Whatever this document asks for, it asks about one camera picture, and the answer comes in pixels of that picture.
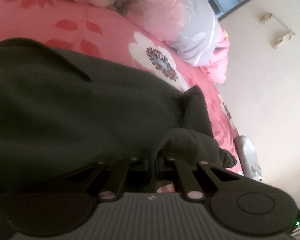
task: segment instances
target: cloth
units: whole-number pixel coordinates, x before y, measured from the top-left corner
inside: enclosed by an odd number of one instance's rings
[[[154,160],[163,146],[190,165],[236,164],[213,138],[197,86],[183,94],[148,72],[27,39],[0,42],[0,191],[99,160]]]
[[[0,0],[0,41],[14,37],[148,71],[182,92],[199,86],[214,138],[237,159],[229,170],[242,171],[233,142],[238,132],[205,70],[189,67],[164,42],[119,13],[66,0]]]
[[[234,138],[234,145],[240,159],[244,176],[256,181],[263,181],[256,147],[253,143],[246,136],[240,135]]]
[[[193,66],[209,62],[218,20],[207,0],[70,0],[107,8],[114,5],[133,24],[165,41]]]

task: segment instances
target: bed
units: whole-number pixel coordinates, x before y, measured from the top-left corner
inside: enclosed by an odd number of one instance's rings
[[[237,159],[229,170],[242,174],[233,142],[238,132],[208,68],[185,63],[175,49],[116,10],[68,0],[0,0],[0,41],[12,37],[30,38],[148,71],[180,91],[198,85],[219,147]]]

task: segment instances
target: white flower print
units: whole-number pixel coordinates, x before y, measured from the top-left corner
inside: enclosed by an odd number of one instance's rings
[[[185,79],[177,71],[171,54],[162,47],[157,47],[146,36],[134,32],[137,43],[129,44],[131,56],[143,67],[155,72],[155,75],[181,91],[189,89]]]
[[[223,99],[222,99],[221,95],[218,95],[218,97],[220,98],[220,101],[221,101],[220,106],[221,106],[222,112],[224,112],[228,116],[228,119],[229,119],[229,122],[230,122],[232,128],[235,129],[236,127],[235,127],[234,122],[232,120],[231,114],[228,111],[228,108],[226,107],[225,103],[223,102]]]

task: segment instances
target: logo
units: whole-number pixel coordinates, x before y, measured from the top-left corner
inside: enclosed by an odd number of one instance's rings
[[[151,201],[155,200],[156,198],[157,198],[157,197],[154,196],[154,195],[148,196],[148,199],[151,200]]]

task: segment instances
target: metal rivet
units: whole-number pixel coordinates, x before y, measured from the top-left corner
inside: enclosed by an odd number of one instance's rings
[[[101,199],[113,199],[115,194],[112,191],[103,191],[99,193]]]
[[[203,193],[200,191],[190,191],[187,196],[191,199],[201,199],[203,198]]]

